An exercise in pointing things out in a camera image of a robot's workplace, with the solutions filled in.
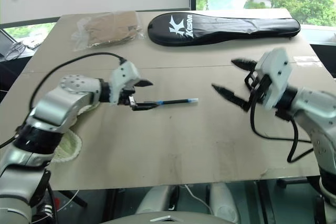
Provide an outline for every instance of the black wire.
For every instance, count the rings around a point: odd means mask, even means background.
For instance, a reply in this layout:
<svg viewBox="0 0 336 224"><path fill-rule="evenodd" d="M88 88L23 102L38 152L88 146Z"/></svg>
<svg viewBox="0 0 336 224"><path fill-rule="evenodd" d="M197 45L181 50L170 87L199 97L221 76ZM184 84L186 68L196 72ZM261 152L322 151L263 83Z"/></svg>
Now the black wire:
<svg viewBox="0 0 336 224"><path fill-rule="evenodd" d="M49 196L50 196L51 206L53 208L52 215L54 217L54 224L58 224L58 216L57 216L57 209L56 209L56 204L55 204L55 196L54 196L54 192L52 191L49 183L48 183L48 186L47 186L47 190L48 190L48 193L49 193Z"/></svg>
<svg viewBox="0 0 336 224"><path fill-rule="evenodd" d="M0 149L5 147L7 144L10 144L12 141L15 140L15 136L11 137L9 140L7 140L6 142L0 144Z"/></svg>
<svg viewBox="0 0 336 224"><path fill-rule="evenodd" d="M42 81L37 85L37 87L35 88L35 90L33 91L33 94L31 95L30 97L30 101L29 101L29 112L33 109L33 106L34 106L34 98L37 94L37 92L39 91L39 89L41 88L41 86L43 85L43 83L55 72L57 71L58 69L70 64L70 63L73 63L77 60L81 60L81 59L84 59L84 58L87 58L87 57L90 57L90 56L95 56L95 55L112 55L112 56L115 56L117 57L119 60L120 60L120 63L124 63L126 60L124 58L122 58L121 56L119 55L116 55L116 54L113 54L111 52L93 52L91 54L87 54L87 55L83 55L83 56L80 56L78 58L75 58L75 59L72 59L72 60L69 60L67 62L64 62L62 63L61 65L58 65L57 67L53 68L52 71L50 71L49 73L47 73L46 76L43 77Z"/></svg>
<svg viewBox="0 0 336 224"><path fill-rule="evenodd" d="M257 132L256 127L255 127L255 122L254 122L257 101L258 101L258 97L255 95L253 97L253 99L252 99L251 113L250 113L250 124L251 124L252 131L257 136L260 136L260 137L265 138L265 139L269 139L269 140L281 140L281 141L291 141L292 142L293 141L292 138L264 136L264 135L261 135L259 132ZM298 142L309 143L309 144L311 143L311 141L309 141L309 140L302 140L302 139L298 139Z"/></svg>
<svg viewBox="0 0 336 224"><path fill-rule="evenodd" d="M72 60L69 60L67 62L64 62L62 63L61 65L58 65L57 67L53 68L52 71L50 71L49 73L47 73L46 76L43 77L42 81L37 85L37 87L35 88L35 90L33 91L33 94L31 95L30 97L30 101L29 101L29 112L28 114L26 115L24 121L23 121L23 124L22 126L24 125L24 123L26 122L31 110L33 109L33 105L34 105L34 98L37 94L37 92L39 91L39 89L41 88L41 86L43 85L43 83L55 72L57 71L58 69L68 65L68 64L71 64L75 61L78 61L78 60L81 60L81 59L84 59L84 58L87 58L87 57L90 57L90 56L95 56L95 55L112 55L112 56L115 56L116 58L118 58L120 60L120 64L124 63L126 60L117 55L117 54L114 54L114 53L111 53L111 52L93 52L91 54L87 54L87 55L83 55L83 56L80 56L80 57L77 57L75 59L72 59ZM10 144L12 141L14 141L15 137L13 136L12 138L10 138L9 140L7 140L6 142L2 143L0 145L0 149L5 147L6 145Z"/></svg>
<svg viewBox="0 0 336 224"><path fill-rule="evenodd" d="M298 127L296 126L296 123L293 119L290 119L290 122L293 125L293 130L294 130L294 139L293 139L293 144L292 144L292 148L290 149L290 152L288 154L287 157L287 162L288 163L294 163L297 160L303 158L304 156L308 155L309 153L311 153L313 151L313 149L309 149L307 151L305 151L304 153L300 154L299 156L297 156L296 158L293 159L296 147L298 146L298 139L299 139L299 131L298 131Z"/></svg>
<svg viewBox="0 0 336 224"><path fill-rule="evenodd" d="M251 113L250 113L251 128L252 128L252 131L256 135L258 135L258 136L260 136L262 138L265 138L265 139L269 139L269 140L292 141L293 144L292 144L292 147L291 147L290 152L289 152L288 157L287 157L287 162L288 163L294 163L294 162L296 162L299 159L305 157L306 155L308 155L309 153L311 153L313 151L313 148L311 148L311 149L305 151L304 153L300 154L296 158L292 159L293 155L295 153L295 150L296 150L296 148L298 146L298 142L311 143L308 140L300 140L299 139L298 127L296 126L296 123L295 123L295 121L293 119L290 119L290 122L292 123L293 130L294 130L294 138L292 138L292 139L290 139L290 138L281 138L281 137L269 137L269 136L261 135L259 132L257 132L256 127L255 127L254 117L255 117L255 110L256 110L256 105L257 105L258 99L259 99L259 97L257 95L255 95L253 97L252 102L251 102Z"/></svg>

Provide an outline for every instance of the table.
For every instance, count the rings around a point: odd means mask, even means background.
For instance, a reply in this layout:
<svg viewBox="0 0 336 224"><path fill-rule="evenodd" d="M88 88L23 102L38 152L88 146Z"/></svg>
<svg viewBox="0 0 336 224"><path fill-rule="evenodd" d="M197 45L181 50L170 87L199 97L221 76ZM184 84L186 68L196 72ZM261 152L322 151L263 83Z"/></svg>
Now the table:
<svg viewBox="0 0 336 224"><path fill-rule="evenodd" d="M290 17L285 9L205 12L226 17ZM139 13L143 27L161 13ZM104 49L73 52L71 34L87 15L63 16L51 31L0 105L0 137L13 135L28 111L36 84L54 66L92 51L109 51L132 61L142 77L154 83L137 88L135 99L173 100L199 98L198 104L163 106L133 112L125 106L101 104L82 115L72 128L82 138L80 155L64 164L52 164L54 190L142 187L163 184L204 183L319 173L313 155L287 164L290 143L267 141L253 135L249 116L224 101L211 87L218 83L248 98L246 72L230 60L258 60L265 51L285 47L293 72L290 83L336 93L336 85L309 44L298 34L293 39L233 40L197 47L163 47L148 38ZM118 61L95 56L66 66L45 83L37 99L70 73L108 79ZM289 123L274 111L257 108L256 127L269 136L292 137ZM301 137L307 137L300 131ZM298 153L310 148L299 144Z"/></svg>

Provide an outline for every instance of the marker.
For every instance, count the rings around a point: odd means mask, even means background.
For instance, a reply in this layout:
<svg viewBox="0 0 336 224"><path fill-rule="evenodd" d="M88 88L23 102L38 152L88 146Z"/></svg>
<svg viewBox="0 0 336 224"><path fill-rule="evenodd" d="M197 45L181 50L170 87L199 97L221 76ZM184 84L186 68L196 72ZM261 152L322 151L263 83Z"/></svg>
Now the marker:
<svg viewBox="0 0 336 224"><path fill-rule="evenodd" d="M165 105L165 104L178 104L178 103L191 103L191 102L198 102L198 98L189 98L189 99L180 99L171 101L156 101L155 103L158 105Z"/></svg>

